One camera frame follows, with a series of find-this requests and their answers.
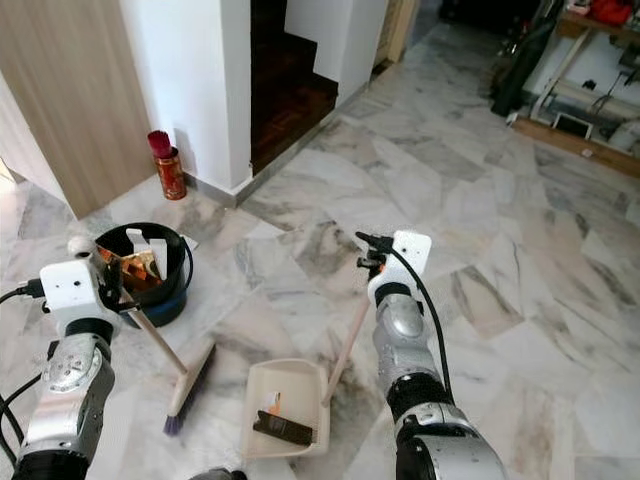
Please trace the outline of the beige hand broom purple bristles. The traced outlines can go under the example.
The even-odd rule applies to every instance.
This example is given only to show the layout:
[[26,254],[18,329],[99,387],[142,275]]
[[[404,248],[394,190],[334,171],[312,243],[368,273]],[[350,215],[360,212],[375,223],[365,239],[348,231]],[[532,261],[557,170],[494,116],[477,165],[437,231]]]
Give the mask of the beige hand broom purple bristles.
[[122,311],[133,321],[143,332],[148,334],[154,340],[160,351],[168,358],[170,365],[178,371],[178,379],[175,381],[172,401],[168,416],[166,416],[164,424],[164,434],[166,436],[177,436],[182,429],[183,422],[191,404],[198,397],[197,387],[202,380],[205,379],[206,371],[209,370],[211,361],[214,360],[216,352],[216,342],[211,337],[202,339],[201,349],[198,349],[198,356],[195,357],[193,364],[186,364],[182,357],[174,351],[163,335],[159,333],[156,326],[150,320],[140,306],[132,308],[132,310]]

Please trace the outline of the beige long-handled dustpan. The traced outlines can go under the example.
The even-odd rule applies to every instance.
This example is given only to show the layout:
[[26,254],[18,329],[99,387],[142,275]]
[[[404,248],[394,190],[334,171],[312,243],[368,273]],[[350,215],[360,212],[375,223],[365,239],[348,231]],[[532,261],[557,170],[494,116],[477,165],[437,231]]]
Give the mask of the beige long-handled dustpan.
[[[243,460],[321,457],[332,451],[332,401],[370,305],[371,298],[361,294],[333,371],[306,358],[271,358],[248,369],[241,430]],[[260,410],[314,429],[314,444],[294,445],[253,430],[253,421]]]

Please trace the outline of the dark brown bar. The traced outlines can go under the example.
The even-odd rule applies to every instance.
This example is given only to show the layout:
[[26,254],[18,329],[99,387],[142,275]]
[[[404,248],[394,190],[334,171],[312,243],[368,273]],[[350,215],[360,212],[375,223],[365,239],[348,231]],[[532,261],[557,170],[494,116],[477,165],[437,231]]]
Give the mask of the dark brown bar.
[[314,429],[265,410],[257,412],[257,419],[253,421],[252,429],[256,433],[294,445],[311,445],[315,440]]

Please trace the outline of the gold brown wrapper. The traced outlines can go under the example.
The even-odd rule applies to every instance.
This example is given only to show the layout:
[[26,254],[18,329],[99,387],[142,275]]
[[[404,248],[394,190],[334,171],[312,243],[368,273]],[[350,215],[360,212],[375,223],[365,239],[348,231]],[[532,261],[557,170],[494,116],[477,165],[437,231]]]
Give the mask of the gold brown wrapper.
[[99,255],[105,262],[108,284],[110,287],[118,287],[119,291],[138,294],[151,291],[164,283],[152,250],[120,256],[119,253],[99,247]]

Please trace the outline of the white carton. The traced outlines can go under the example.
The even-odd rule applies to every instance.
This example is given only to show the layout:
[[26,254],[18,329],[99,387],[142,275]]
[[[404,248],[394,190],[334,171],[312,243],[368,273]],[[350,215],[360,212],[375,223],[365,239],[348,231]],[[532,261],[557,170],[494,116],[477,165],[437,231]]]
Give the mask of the white carton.
[[132,244],[134,255],[150,252],[151,266],[148,270],[161,280],[168,278],[168,242],[165,238],[148,239],[141,229],[136,228],[125,229],[125,234]]

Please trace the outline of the black blue trash bin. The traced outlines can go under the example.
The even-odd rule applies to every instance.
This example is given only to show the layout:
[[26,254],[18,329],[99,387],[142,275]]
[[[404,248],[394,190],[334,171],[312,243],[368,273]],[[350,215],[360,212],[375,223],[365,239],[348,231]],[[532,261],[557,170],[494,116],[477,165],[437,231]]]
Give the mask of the black blue trash bin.
[[177,230],[152,221],[134,221],[106,230],[95,239],[95,243],[116,255],[129,255],[134,252],[134,248],[131,238],[128,237],[128,230],[138,230],[146,241],[165,243],[164,282],[150,291],[131,294],[156,328],[173,323],[186,307],[187,291],[193,273],[192,248],[195,247],[195,243]]

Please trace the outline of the red incense holder can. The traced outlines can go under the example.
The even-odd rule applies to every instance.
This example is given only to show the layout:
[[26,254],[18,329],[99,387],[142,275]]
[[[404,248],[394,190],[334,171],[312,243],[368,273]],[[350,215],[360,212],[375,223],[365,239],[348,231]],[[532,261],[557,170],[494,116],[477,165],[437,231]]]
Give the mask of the red incense holder can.
[[147,134],[148,147],[154,155],[154,163],[159,175],[165,198],[170,201],[182,200],[187,196],[186,174],[180,164],[180,150],[165,131]]

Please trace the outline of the dark wooden staircase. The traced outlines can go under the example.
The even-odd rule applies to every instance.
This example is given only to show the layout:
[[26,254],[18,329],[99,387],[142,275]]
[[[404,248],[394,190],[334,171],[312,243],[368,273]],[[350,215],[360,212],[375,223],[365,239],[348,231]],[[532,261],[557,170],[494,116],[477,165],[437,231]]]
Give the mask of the dark wooden staircase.
[[337,105],[337,82],[314,72],[315,41],[285,32],[287,0],[250,0],[252,173],[265,170]]

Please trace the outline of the light wooden panel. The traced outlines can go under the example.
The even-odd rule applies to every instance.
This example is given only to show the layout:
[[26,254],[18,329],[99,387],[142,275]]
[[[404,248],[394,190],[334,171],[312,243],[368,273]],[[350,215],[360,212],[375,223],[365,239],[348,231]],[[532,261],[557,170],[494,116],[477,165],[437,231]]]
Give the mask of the light wooden panel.
[[1,0],[0,72],[77,218],[154,174],[119,0]]

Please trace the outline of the grey robot leg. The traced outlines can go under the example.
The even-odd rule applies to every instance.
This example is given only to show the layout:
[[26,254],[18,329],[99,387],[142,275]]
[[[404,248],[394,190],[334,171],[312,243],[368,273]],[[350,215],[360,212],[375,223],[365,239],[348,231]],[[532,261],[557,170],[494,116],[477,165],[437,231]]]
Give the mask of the grey robot leg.
[[189,477],[188,480],[248,480],[247,475],[238,468],[219,466],[209,468],[209,470],[202,471],[200,474]]

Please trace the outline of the tall black bag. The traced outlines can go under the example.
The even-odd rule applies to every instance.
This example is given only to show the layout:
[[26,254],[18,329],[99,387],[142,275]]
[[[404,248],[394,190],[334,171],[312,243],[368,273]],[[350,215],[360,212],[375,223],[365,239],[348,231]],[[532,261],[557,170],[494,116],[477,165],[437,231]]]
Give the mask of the tall black bag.
[[534,73],[541,55],[544,54],[550,37],[556,29],[557,19],[548,17],[539,20],[534,27],[527,32],[524,41],[517,47],[515,60],[506,76],[500,82],[499,88],[493,96],[493,105],[490,111],[498,116],[508,116],[516,113],[524,101],[524,86],[531,74]]

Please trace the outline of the louvered wooden door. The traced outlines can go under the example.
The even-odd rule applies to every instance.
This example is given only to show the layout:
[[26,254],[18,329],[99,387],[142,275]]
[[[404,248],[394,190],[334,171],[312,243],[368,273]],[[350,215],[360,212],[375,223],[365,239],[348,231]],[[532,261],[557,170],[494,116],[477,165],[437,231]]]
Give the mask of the louvered wooden door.
[[402,60],[419,5],[420,0],[387,0],[372,73],[383,73]]

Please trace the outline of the white framed tablet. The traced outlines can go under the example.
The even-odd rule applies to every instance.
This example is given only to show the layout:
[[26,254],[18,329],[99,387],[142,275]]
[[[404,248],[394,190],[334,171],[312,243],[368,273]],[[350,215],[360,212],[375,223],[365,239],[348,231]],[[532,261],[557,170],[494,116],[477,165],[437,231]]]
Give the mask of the white framed tablet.
[[594,132],[595,125],[588,122],[588,120],[579,118],[579,116],[558,111],[556,116],[554,116],[552,128],[556,129],[556,131],[561,131],[566,134],[572,134],[572,136],[589,140],[591,134]]

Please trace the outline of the black cabinet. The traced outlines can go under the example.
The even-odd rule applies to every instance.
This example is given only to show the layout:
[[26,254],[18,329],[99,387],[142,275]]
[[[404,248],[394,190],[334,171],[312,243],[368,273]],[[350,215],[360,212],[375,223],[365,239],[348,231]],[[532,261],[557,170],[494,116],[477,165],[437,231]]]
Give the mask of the black cabinet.
[[442,20],[484,29],[521,26],[543,0],[442,0],[436,14]]

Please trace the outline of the wooden work table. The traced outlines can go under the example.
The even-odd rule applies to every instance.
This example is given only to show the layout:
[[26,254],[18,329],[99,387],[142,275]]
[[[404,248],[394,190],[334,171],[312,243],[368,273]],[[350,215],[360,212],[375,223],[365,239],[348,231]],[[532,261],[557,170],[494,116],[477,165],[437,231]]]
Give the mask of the wooden work table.
[[552,127],[557,113],[595,125],[589,140],[627,150],[640,136],[640,0],[625,26],[588,17],[590,0],[559,10],[550,42],[530,81],[527,114]]

